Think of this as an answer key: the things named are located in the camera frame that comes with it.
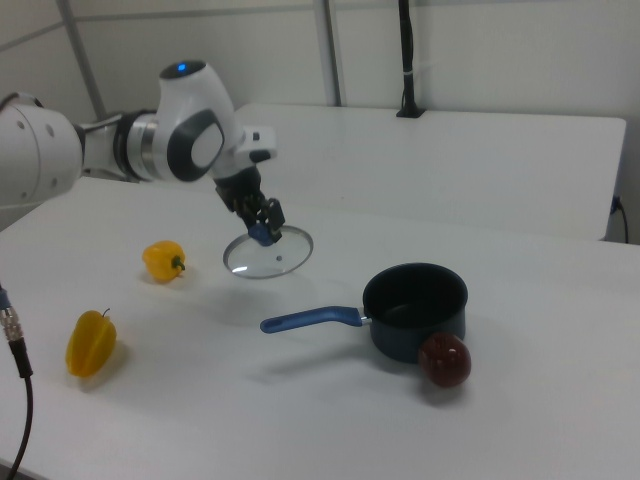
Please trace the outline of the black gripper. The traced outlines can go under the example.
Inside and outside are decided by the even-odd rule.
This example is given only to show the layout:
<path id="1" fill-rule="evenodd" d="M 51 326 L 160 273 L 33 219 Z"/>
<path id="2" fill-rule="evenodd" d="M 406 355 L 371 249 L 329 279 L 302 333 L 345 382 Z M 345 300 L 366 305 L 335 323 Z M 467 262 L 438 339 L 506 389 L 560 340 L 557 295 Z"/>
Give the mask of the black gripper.
<path id="1" fill-rule="evenodd" d="M 256 167 L 249 167 L 226 178 L 214 180 L 216 192 L 230 212 L 244 222 L 247 232 L 255 227 L 258 242 L 278 242 L 285 216 L 280 202 L 264 199 L 261 192 L 261 175 Z"/>

